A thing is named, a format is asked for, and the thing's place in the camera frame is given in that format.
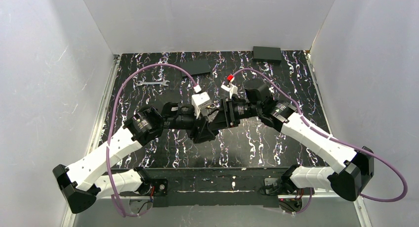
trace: wrench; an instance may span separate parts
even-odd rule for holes
[[[168,83],[170,83],[169,80],[163,80],[163,81],[153,81],[153,82],[144,82],[144,81],[140,81],[138,82],[137,86],[141,86],[141,85],[163,85],[163,86],[169,86]]]

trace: black marble surface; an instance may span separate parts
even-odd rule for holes
[[[207,59],[212,73],[194,76],[202,89],[206,90],[215,104],[220,96],[222,81],[240,68],[250,67],[262,71],[288,95],[300,103],[304,115],[320,128],[328,131],[326,120],[316,94],[303,51],[283,51],[284,61],[280,65],[256,63],[251,60],[251,51],[224,52],[173,52],[123,54],[112,92],[107,118],[102,129],[102,142],[109,132],[109,121],[115,95],[123,81],[134,71],[153,63],[179,64],[179,62]],[[258,78],[252,72],[237,75],[234,84],[239,96],[245,97],[243,81]],[[137,81],[169,80],[170,85],[136,86]],[[168,67],[140,73],[125,87],[119,100],[118,129],[126,118],[145,104],[161,105],[168,101],[190,103],[192,84],[182,78],[179,71]],[[151,168],[179,167],[288,167],[292,164],[324,166],[324,161],[305,146],[290,137],[279,134],[260,123],[257,118],[242,120],[237,128],[221,130],[214,141],[193,144],[185,131],[164,130],[163,135],[142,149],[130,154],[117,164],[119,168],[137,166]]]

